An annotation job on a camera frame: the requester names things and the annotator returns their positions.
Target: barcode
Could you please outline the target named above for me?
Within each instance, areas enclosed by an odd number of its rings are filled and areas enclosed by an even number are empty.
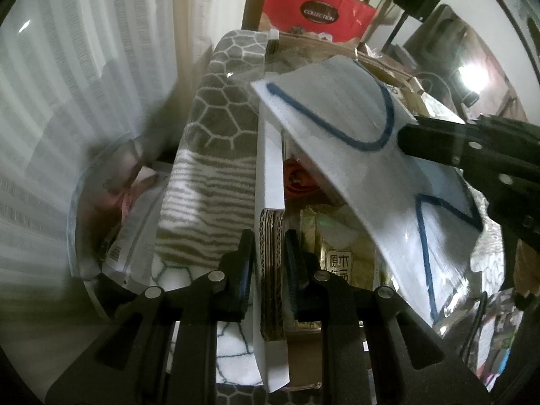
[[[118,259],[120,258],[120,252],[122,251],[122,248],[120,246],[115,246],[109,253],[109,257],[112,260],[115,260],[118,262]]]

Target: red gift bag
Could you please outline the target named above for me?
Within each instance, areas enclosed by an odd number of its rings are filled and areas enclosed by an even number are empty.
[[[376,10],[358,0],[265,0],[259,30],[360,42]]]

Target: gray patterned towel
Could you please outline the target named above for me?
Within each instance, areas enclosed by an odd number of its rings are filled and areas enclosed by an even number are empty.
[[[218,44],[199,87],[174,162],[152,274],[166,291],[187,286],[253,229],[258,98],[234,75],[263,63],[267,36],[234,31]],[[218,326],[217,380],[257,385],[251,308]]]

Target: paper label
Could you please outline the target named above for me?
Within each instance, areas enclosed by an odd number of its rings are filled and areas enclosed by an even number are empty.
[[[350,281],[350,270],[353,264],[353,253],[348,250],[326,250],[325,269],[332,274],[343,277],[346,282]]]
[[[387,88],[388,88],[388,91],[390,91],[390,93],[396,98],[398,99],[400,102],[404,103],[405,102],[405,97],[403,97],[403,94],[401,93],[401,90],[397,87],[394,87],[393,85],[390,85],[388,83],[385,83],[384,84]]]

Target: red object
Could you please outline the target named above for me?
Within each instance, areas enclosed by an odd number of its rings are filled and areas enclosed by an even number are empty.
[[[283,170],[285,199],[288,204],[294,203],[301,208],[306,205],[331,204],[313,177],[295,159],[286,160]]]
[[[376,10],[358,0],[265,0],[261,29],[318,34],[334,43],[360,41]]]

